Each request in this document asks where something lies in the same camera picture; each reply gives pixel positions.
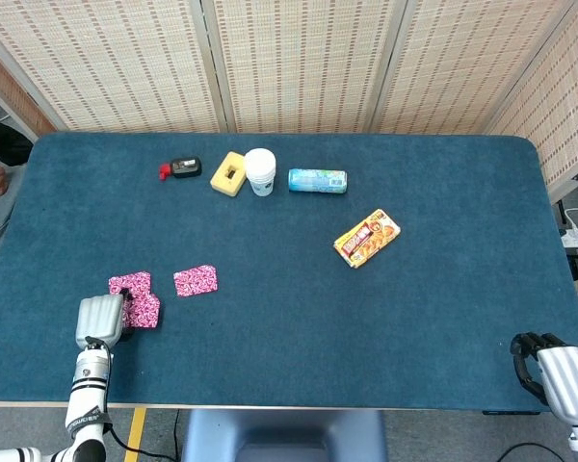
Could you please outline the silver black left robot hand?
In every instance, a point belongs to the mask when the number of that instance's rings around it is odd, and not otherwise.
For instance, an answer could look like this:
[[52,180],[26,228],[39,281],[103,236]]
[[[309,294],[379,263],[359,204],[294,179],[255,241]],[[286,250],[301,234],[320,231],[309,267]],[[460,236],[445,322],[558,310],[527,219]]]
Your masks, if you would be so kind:
[[124,306],[133,299],[128,289],[117,294],[83,298],[79,304],[75,341],[80,349],[89,346],[113,348],[124,328]]

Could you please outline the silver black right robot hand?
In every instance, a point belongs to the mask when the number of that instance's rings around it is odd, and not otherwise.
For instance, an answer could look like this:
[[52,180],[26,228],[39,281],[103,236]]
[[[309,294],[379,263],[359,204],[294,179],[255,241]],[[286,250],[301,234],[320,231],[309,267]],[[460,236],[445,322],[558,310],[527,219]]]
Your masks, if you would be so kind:
[[510,353],[521,387],[564,423],[578,427],[578,346],[552,333],[519,333]]

